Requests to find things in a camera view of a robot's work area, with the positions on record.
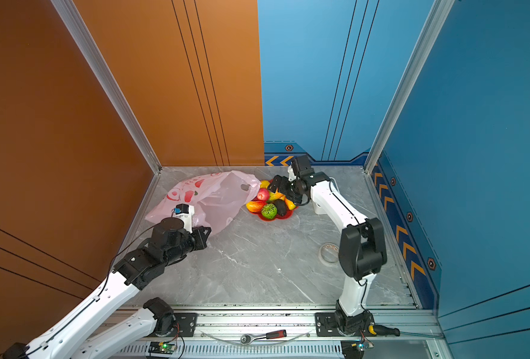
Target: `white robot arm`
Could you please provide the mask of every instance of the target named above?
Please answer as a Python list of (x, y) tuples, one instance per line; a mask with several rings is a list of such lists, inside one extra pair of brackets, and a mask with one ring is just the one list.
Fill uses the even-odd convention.
[[(358, 212), (323, 172), (315, 172), (307, 156), (296, 157), (289, 177), (275, 176), (270, 191), (283, 193), (298, 205), (312, 202), (317, 214), (326, 214), (341, 231), (339, 262), (346, 274), (341, 297), (337, 301), (335, 321), (343, 334), (358, 333), (367, 321), (367, 292), (381, 266), (387, 262), (381, 221)], [(302, 203), (303, 196), (308, 199)]]
[(177, 205), (174, 216), (156, 224), (151, 238), (117, 262), (101, 285), (62, 320), (28, 345), (15, 343), (3, 353), (3, 358), (109, 358), (154, 331), (173, 330), (173, 309), (154, 298), (125, 321), (87, 340), (119, 306), (160, 276), (165, 267), (182, 261), (193, 250), (207, 247), (211, 228), (192, 228), (193, 213), (193, 206)]
[[(279, 190), (297, 205), (312, 201), (315, 213), (327, 214), (341, 230), (339, 262), (346, 277), (334, 321), (340, 332), (352, 335), (367, 322), (366, 293), (387, 262), (387, 255), (381, 222), (358, 212), (332, 187), (329, 177), (315, 173), (309, 159), (302, 156), (292, 161), (289, 177), (275, 176), (269, 190)], [(306, 203), (301, 203), (303, 195), (308, 197)], [(173, 309), (154, 298), (125, 321), (87, 339), (119, 306), (160, 276), (166, 266), (207, 247), (211, 228), (192, 228), (193, 213), (193, 206), (177, 205), (175, 216), (155, 225), (151, 238), (117, 262), (93, 293), (28, 345), (12, 345), (3, 353), (3, 359), (103, 359), (152, 332), (172, 330)]]

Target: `red screwdriver handle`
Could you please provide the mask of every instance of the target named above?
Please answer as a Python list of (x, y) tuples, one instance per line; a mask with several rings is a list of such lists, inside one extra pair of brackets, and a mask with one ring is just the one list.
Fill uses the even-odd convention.
[(285, 329), (277, 330), (277, 331), (270, 331), (269, 333), (265, 334), (265, 337), (267, 339), (284, 338), (286, 336), (287, 336), (287, 331)]

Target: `black line stripe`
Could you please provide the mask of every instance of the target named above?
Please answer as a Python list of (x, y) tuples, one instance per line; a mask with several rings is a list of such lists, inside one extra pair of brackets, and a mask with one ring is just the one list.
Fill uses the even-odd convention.
[(93, 278), (93, 279), (95, 279), (97, 282), (100, 282), (100, 283), (101, 283), (101, 281), (100, 281), (99, 279), (97, 279), (96, 277), (94, 277), (94, 276), (90, 276), (90, 275), (87, 274), (86, 272), (84, 272), (84, 271), (82, 271), (82, 270), (80, 270), (80, 269), (77, 269), (77, 268), (75, 268), (74, 266), (72, 266), (72, 265), (70, 265), (70, 264), (68, 264), (68, 263), (66, 263), (66, 262), (63, 262), (62, 260), (57, 259), (57, 258), (54, 257), (53, 255), (50, 255), (49, 253), (44, 252), (43, 250), (39, 249), (39, 248), (36, 247), (36, 246), (33, 246), (33, 245), (27, 243), (27, 242), (24, 241), (24, 240), (20, 240), (20, 239), (19, 239), (18, 237), (16, 237), (15, 235), (13, 235), (13, 234), (11, 234), (11, 233), (8, 233), (8, 232), (4, 231), (4, 230), (1, 229), (1, 228), (0, 228), (0, 232), (3, 232), (3, 233), (5, 233), (5, 234), (9, 235), (11, 238), (14, 238), (14, 239), (18, 240), (18, 241), (22, 242), (23, 244), (25, 244), (25, 245), (27, 245), (27, 246), (30, 246), (30, 247), (33, 248), (33, 249), (37, 249), (37, 250), (39, 250), (41, 253), (43, 253), (43, 254), (45, 254), (45, 255), (47, 255), (47, 256), (49, 256), (49, 257), (55, 259), (56, 261), (58, 261), (58, 262), (60, 262), (60, 263), (62, 263), (62, 264), (65, 264), (65, 265), (67, 265), (68, 267), (77, 270), (79, 273), (85, 274), (86, 276), (88, 276), (88, 277), (90, 277), (90, 278)]
[(520, 329), (520, 330), (513, 330), (513, 331), (507, 331), (506, 333), (493, 334), (493, 335), (486, 335), (486, 336), (484, 336), (484, 337), (478, 337), (478, 338), (473, 338), (473, 339), (467, 339), (467, 340), (461, 340), (461, 341), (457, 341), (457, 342), (452, 342), (452, 343), (448, 343), (448, 345), (451, 345), (451, 344), (458, 344), (458, 343), (464, 343), (464, 342), (470, 342), (470, 341), (479, 340), (479, 339), (486, 339), (486, 338), (498, 337), (498, 336), (500, 336), (500, 335), (506, 335), (506, 334), (521, 333), (522, 331), (529, 331), (529, 330), (530, 330), (530, 328)]
[(197, 57), (197, 65), (199, 66), (199, 73), (201, 74), (201, 82), (203, 82), (203, 89), (205, 90), (205, 97), (207, 98), (207, 106), (209, 107), (209, 114), (211, 115), (211, 122), (213, 123), (213, 130), (215, 131), (215, 139), (217, 140), (217, 147), (219, 149), (219, 155), (221, 156), (221, 163), (225, 164), (225, 162), (223, 161), (223, 154), (221, 153), (221, 145), (219, 145), (219, 137), (217, 136), (217, 128), (215, 127), (215, 120), (213, 119), (213, 111), (211, 111), (211, 103), (209, 102), (209, 95), (207, 95), (207, 87), (205, 86), (203, 70), (201, 69), (201, 62), (199, 61), (199, 54), (197, 54), (197, 46), (195, 45), (195, 37), (193, 36), (193, 30), (191, 28), (191, 21), (189, 21), (189, 13), (187, 12), (187, 6), (185, 5), (185, 0), (183, 0), (183, 7), (185, 7), (185, 16), (187, 16), (187, 23), (189, 24), (189, 32), (191, 33), (191, 40), (193, 41), (193, 48), (195, 49), (195, 56)]
[(353, 68), (353, 63), (355, 62), (355, 55), (357, 54), (357, 46), (359, 46), (359, 38), (361, 37), (361, 30), (363, 29), (363, 24), (365, 22), (365, 15), (367, 14), (368, 5), (369, 5), (369, 0), (367, 0), (367, 4), (365, 5), (365, 11), (363, 12), (363, 19), (361, 20), (361, 27), (359, 28), (359, 34), (357, 35), (357, 43), (355, 44), (355, 51), (353, 52), (353, 59), (351, 60), (349, 74), (347, 75), (347, 82), (345, 83), (345, 91), (343, 92), (343, 98), (341, 99), (341, 107), (339, 108), (339, 115), (337, 116), (337, 122), (335, 123), (335, 130), (333, 131), (333, 140), (331, 140), (331, 147), (329, 148), (329, 154), (328, 154), (327, 159), (331, 157), (331, 150), (333, 149), (335, 134), (337, 133), (337, 127), (339, 127), (339, 117), (341, 117), (341, 111), (343, 109), (343, 102), (345, 101), (345, 96), (347, 95), (347, 87), (349, 86), (349, 79), (351, 78), (351, 69)]
[(62, 291), (62, 290), (59, 289), (59, 288), (52, 287), (52, 286), (49, 285), (49, 284), (41, 283), (41, 282), (39, 282), (38, 280), (31, 279), (30, 277), (26, 277), (26, 276), (21, 275), (21, 274), (19, 274), (19, 273), (13, 272), (12, 270), (5, 269), (5, 268), (3, 268), (3, 267), (0, 267), (0, 269), (5, 270), (6, 272), (10, 272), (10, 273), (12, 273), (12, 274), (15, 274), (16, 276), (20, 276), (20, 277), (22, 277), (22, 278), (29, 279), (29, 280), (31, 280), (32, 282), (36, 282), (36, 283), (39, 283), (39, 284), (41, 284), (41, 285), (45, 285), (46, 287), (49, 287), (49, 288), (51, 288), (51, 289), (55, 289), (56, 291), (60, 291), (60, 292), (65, 293), (65, 294), (69, 294), (69, 295), (71, 295), (71, 296), (74, 296), (75, 298), (83, 299), (83, 298), (81, 298), (81, 297), (79, 297), (79, 296), (76, 296), (76, 295), (74, 295), (74, 294), (72, 294), (72, 293), (68, 293), (68, 292), (66, 292), (66, 291)]
[(351, 102), (353, 101), (353, 95), (355, 94), (355, 87), (357, 87), (357, 80), (359, 79), (359, 73), (361, 72), (361, 66), (363, 65), (363, 59), (365, 58), (365, 52), (367, 51), (367, 44), (369, 43), (369, 38), (371, 37), (372, 25), (375, 22), (376, 10), (379, 8), (379, 1), (380, 0), (377, 0), (376, 2), (375, 13), (373, 14), (373, 20), (371, 21), (371, 27), (369, 28), (369, 34), (367, 35), (367, 41), (365, 42), (365, 49), (363, 50), (363, 55), (361, 56), (361, 63), (359, 64), (359, 70), (357, 71), (357, 78), (355, 79), (355, 84), (353, 85), (353, 92), (351, 93), (351, 98), (349, 99), (349, 106), (347, 107), (345, 120), (343, 120), (343, 126), (341, 127), (341, 135), (339, 136), (339, 142), (337, 143), (337, 148), (335, 149), (335, 155), (333, 157), (333, 160), (337, 158), (337, 151), (339, 150), (339, 145), (341, 144), (343, 130), (345, 129), (345, 123), (347, 122), (347, 116), (349, 115), (349, 109), (351, 108)]
[(519, 309), (519, 310), (514, 310), (514, 311), (512, 311), (512, 312), (508, 312), (508, 313), (504, 313), (504, 314), (495, 315), (494, 317), (486, 318), (486, 319), (484, 319), (484, 320), (477, 320), (476, 322), (471, 322), (471, 323), (468, 323), (468, 324), (459, 325), (459, 326), (452, 327), (452, 328), (449, 328), (449, 329), (444, 329), (443, 331), (453, 330), (453, 329), (457, 329), (457, 328), (466, 327), (467, 325), (477, 324), (477, 323), (480, 323), (480, 322), (484, 322), (485, 320), (493, 320), (493, 319), (495, 319), (495, 318), (504, 317), (504, 316), (509, 315), (509, 314), (514, 314), (514, 313), (518, 313), (518, 312), (526, 311), (526, 310), (529, 310), (529, 309), (530, 309), (530, 307), (523, 308), (523, 309)]
[(351, 35), (351, 27), (353, 26), (353, 18), (355, 17), (355, 9), (357, 8), (357, 0), (353, 7), (353, 15), (351, 16), (351, 25), (349, 25), (349, 32), (347, 33), (347, 42), (345, 42), (345, 51), (343, 51), (343, 59), (341, 60), (341, 69), (339, 70), (339, 78), (337, 79), (337, 88), (335, 89), (335, 96), (333, 97), (333, 106), (331, 106), (331, 115), (329, 115), (329, 124), (327, 125), (327, 133), (325, 135), (325, 143), (323, 143), (323, 152), (321, 153), (321, 160), (325, 156), (325, 147), (327, 146), (327, 139), (329, 138), (329, 129), (331, 128), (331, 117), (333, 117), (333, 109), (335, 107), (335, 100), (337, 99), (337, 91), (339, 90), (339, 82), (341, 81), (341, 72), (343, 71), (343, 64), (345, 63), (345, 54), (347, 53), (347, 45), (349, 44), (349, 36)]
[(223, 123), (221, 122), (221, 114), (219, 113), (219, 103), (217, 102), (217, 95), (215, 94), (215, 84), (213, 83), (213, 77), (211, 75), (211, 67), (209, 66), (209, 57), (207, 56), (207, 48), (205, 47), (205, 40), (203, 38), (203, 30), (201, 29), (201, 20), (199, 19), (199, 11), (197, 11), (197, 0), (194, 0), (193, 3), (195, 4), (195, 11), (197, 13), (197, 22), (199, 23), (199, 32), (201, 32), (201, 41), (203, 42), (203, 48), (205, 51), (205, 59), (207, 60), (207, 68), (209, 69), (209, 79), (211, 80), (211, 86), (213, 88), (213, 97), (215, 98), (215, 105), (217, 106), (217, 116), (219, 118), (219, 126), (221, 126), (221, 135), (223, 136), (223, 144), (225, 146), (225, 154), (227, 155), (227, 163), (228, 165), (231, 166), (231, 162), (229, 161), (229, 151), (227, 151), (227, 141), (225, 140), (225, 133), (223, 132)]
[(440, 315), (439, 318), (446, 317), (447, 315), (451, 315), (451, 314), (454, 314), (454, 313), (456, 313), (456, 312), (460, 312), (460, 311), (465, 310), (465, 309), (469, 309), (470, 307), (474, 307), (475, 305), (479, 305), (479, 304), (486, 303), (486, 302), (488, 302), (488, 301), (490, 301), (490, 300), (500, 298), (500, 297), (505, 296), (505, 295), (507, 295), (507, 294), (511, 294), (511, 293), (514, 293), (514, 292), (517, 292), (517, 291), (523, 290), (523, 289), (525, 289), (525, 288), (528, 288), (528, 287), (530, 287), (530, 284), (527, 284), (527, 285), (525, 285), (525, 286), (523, 286), (523, 287), (517, 288), (517, 289), (515, 289), (515, 290), (509, 291), (509, 292), (506, 292), (506, 293), (503, 293), (503, 294), (499, 294), (499, 295), (494, 296), (494, 297), (492, 297), (492, 298), (488, 298), (488, 299), (485, 299), (485, 300), (481, 300), (481, 301), (478, 302), (478, 303), (475, 303), (475, 304), (473, 304), (473, 305), (468, 305), (468, 306), (466, 306), (466, 307), (464, 307), (464, 308), (454, 310), (454, 311), (452, 311), (452, 312), (450, 312), (450, 313), (446, 313), (446, 314)]
[(189, 61), (187, 47), (185, 47), (185, 39), (183, 39), (183, 33), (181, 32), (181, 25), (179, 25), (179, 18), (177, 18), (177, 11), (175, 10), (175, 3), (173, 2), (173, 0), (171, 0), (171, 4), (173, 5), (173, 12), (175, 12), (175, 19), (177, 20), (177, 27), (179, 28), (179, 34), (181, 35), (181, 41), (183, 42), (183, 49), (185, 50), (185, 56), (187, 57), (187, 63), (189, 64), (189, 70), (191, 71), (191, 77), (193, 78), (193, 86), (195, 86), (195, 92), (197, 93), (197, 100), (199, 100), (199, 107), (201, 108), (201, 114), (203, 115), (203, 121), (205, 122), (205, 129), (207, 130), (207, 137), (209, 137), (209, 144), (211, 145), (213, 159), (215, 160), (215, 165), (218, 166), (217, 157), (215, 156), (215, 149), (213, 148), (213, 142), (211, 141), (211, 135), (209, 134), (209, 126), (207, 125), (207, 119), (205, 119), (205, 112), (203, 111), (203, 106), (201, 105), (201, 97), (199, 97), (199, 91), (197, 90), (197, 84), (195, 83), (195, 76), (193, 76), (193, 68), (191, 67), (191, 62)]
[(66, 277), (66, 276), (60, 275), (59, 273), (54, 272), (53, 270), (48, 269), (48, 268), (46, 268), (46, 267), (44, 267), (44, 266), (42, 266), (42, 265), (39, 265), (38, 263), (32, 262), (32, 261), (30, 261), (30, 260), (28, 260), (28, 259), (25, 259), (25, 258), (22, 257), (21, 255), (17, 255), (17, 254), (15, 254), (15, 253), (10, 252), (9, 250), (4, 249), (4, 248), (1, 248), (1, 247), (0, 247), (0, 249), (1, 249), (2, 251), (6, 252), (6, 253), (9, 253), (9, 254), (11, 254), (11, 255), (14, 255), (14, 256), (16, 256), (16, 257), (18, 257), (18, 258), (20, 258), (20, 259), (23, 259), (24, 261), (26, 261), (26, 262), (28, 262), (28, 263), (31, 263), (31, 264), (33, 264), (33, 265), (37, 265), (38, 267), (43, 268), (43, 269), (47, 270), (48, 272), (52, 272), (52, 273), (55, 274), (55, 275), (58, 275), (58, 276), (60, 276), (60, 277), (62, 277), (62, 278), (65, 278), (65, 279), (71, 281), (71, 282), (74, 282), (75, 284), (79, 284), (79, 285), (81, 285), (82, 287), (86, 287), (86, 288), (89, 289), (90, 291), (93, 291), (93, 288), (90, 288), (90, 287), (88, 287), (88, 286), (86, 286), (86, 285), (83, 285), (83, 284), (81, 284), (81, 283), (79, 283), (79, 282), (76, 282), (76, 281), (74, 281), (73, 279), (69, 279), (69, 278)]

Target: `marble floor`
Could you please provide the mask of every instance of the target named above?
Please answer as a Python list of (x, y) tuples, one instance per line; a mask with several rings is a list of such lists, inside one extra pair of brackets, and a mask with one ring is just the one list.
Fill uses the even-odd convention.
[[(148, 211), (176, 183), (232, 169), (254, 174), (260, 180), (287, 174), (287, 167), (164, 167)], [(315, 170), (334, 177), (341, 194), (361, 213), (376, 216), (360, 167), (320, 166)], [(142, 220), (137, 233), (149, 226), (151, 223)], [(128, 304), (142, 305), (158, 296), (167, 303), (181, 305), (334, 305), (345, 274), (339, 265), (328, 267), (320, 262), (319, 248), (327, 242), (338, 245), (339, 241), (340, 231), (328, 216), (316, 215), (311, 205), (298, 208), (289, 219), (272, 222), (260, 220), (243, 207), (222, 232), (209, 236), (206, 249), (192, 252), (184, 261), (166, 268)], [(391, 249), (387, 247), (387, 251), (391, 256)], [(371, 286), (367, 304), (413, 303), (410, 291), (399, 278), (399, 269), (389, 259)]]

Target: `avocado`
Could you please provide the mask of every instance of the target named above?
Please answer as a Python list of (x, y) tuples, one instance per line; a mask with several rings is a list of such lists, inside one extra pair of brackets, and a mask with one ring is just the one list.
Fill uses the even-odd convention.
[(287, 205), (285, 204), (285, 201), (282, 199), (276, 199), (273, 201), (273, 204), (277, 207), (277, 214), (283, 217), (287, 214)]

